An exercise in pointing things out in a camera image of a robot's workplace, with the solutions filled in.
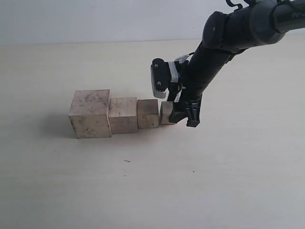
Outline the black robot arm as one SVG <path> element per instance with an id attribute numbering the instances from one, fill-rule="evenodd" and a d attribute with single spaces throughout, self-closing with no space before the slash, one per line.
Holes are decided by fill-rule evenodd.
<path id="1" fill-rule="evenodd" d="M 303 0 L 248 0 L 247 4 L 229 14 L 215 11 L 207 19 L 201 43 L 182 64 L 181 95 L 169 122 L 187 118 L 187 126 L 197 127 L 203 91 L 225 64 L 250 48 L 275 44 L 287 32 L 305 26 Z"/>

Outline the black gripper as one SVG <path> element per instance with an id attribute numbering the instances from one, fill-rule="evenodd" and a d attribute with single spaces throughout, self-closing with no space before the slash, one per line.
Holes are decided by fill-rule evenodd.
<path id="1" fill-rule="evenodd" d="M 173 102 L 170 123 L 177 124 L 187 117 L 188 127 L 200 124 L 203 92 L 228 62 L 228 51 L 210 49 L 200 44 L 189 61 L 182 58 L 167 63 L 172 84 L 168 96 L 175 99 L 181 93 L 179 100 Z"/>

